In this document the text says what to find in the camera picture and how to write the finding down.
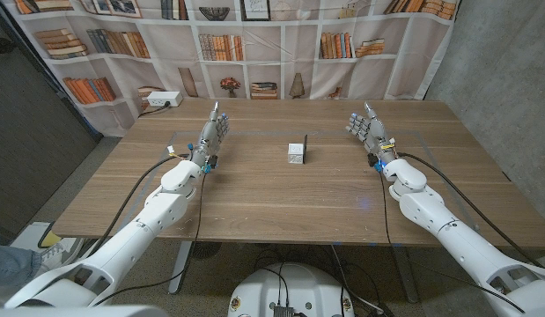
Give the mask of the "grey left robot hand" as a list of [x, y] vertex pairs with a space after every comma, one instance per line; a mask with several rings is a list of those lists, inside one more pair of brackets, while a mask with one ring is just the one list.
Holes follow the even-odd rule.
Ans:
[[192, 150], [191, 161], [204, 167], [212, 157], [216, 157], [220, 144], [229, 131], [228, 116], [219, 110], [219, 102], [216, 101], [210, 112], [209, 120], [203, 126], [198, 142]]

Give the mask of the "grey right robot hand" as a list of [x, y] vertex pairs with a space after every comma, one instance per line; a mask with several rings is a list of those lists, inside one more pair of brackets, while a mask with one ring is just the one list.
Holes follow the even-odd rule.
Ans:
[[368, 155], [385, 166], [398, 159], [394, 149], [394, 140], [386, 132], [383, 122], [368, 102], [364, 103], [365, 115], [353, 113], [346, 130], [355, 136], [364, 146]]

